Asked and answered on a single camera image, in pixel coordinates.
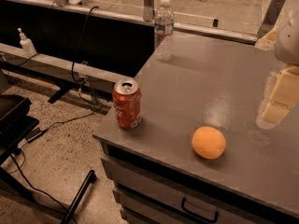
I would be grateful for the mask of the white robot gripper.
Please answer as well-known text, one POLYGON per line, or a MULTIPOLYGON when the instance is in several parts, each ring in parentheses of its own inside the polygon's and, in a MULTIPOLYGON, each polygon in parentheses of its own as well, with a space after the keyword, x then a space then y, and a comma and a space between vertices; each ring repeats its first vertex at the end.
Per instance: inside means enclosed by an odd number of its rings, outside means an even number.
MULTIPOLYGON (((276 58, 286 64, 299 64, 299 6, 293 7, 287 19, 260 38, 255 47, 273 50, 276 58)), ((266 80, 263 100, 256 124, 259 128, 275 128, 299 103, 299 67, 287 66, 279 73, 271 72, 266 80)))

